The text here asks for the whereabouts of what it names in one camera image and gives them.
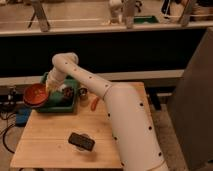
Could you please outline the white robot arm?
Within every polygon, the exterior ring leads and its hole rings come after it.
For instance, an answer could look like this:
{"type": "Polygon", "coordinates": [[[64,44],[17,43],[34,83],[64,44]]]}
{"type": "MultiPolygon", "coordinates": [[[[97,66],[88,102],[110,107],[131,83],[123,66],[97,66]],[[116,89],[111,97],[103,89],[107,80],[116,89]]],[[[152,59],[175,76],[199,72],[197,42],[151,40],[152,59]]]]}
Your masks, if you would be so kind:
{"type": "Polygon", "coordinates": [[[123,171],[169,171],[153,123],[136,89],[111,82],[78,65],[75,53],[59,53],[46,80],[48,91],[56,91],[71,76],[105,102],[123,171]]]}

